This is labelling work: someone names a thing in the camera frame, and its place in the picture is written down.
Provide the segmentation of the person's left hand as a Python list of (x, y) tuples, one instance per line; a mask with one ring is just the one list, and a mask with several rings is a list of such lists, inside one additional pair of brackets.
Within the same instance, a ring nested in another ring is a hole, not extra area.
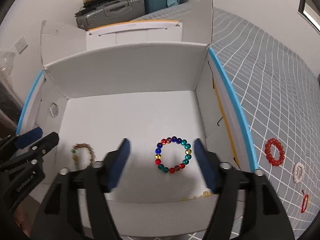
[(20, 204), (13, 214), (13, 218), (18, 227), (24, 232), (27, 237), (30, 237), (33, 224), (29, 215), (25, 212), (23, 205)]

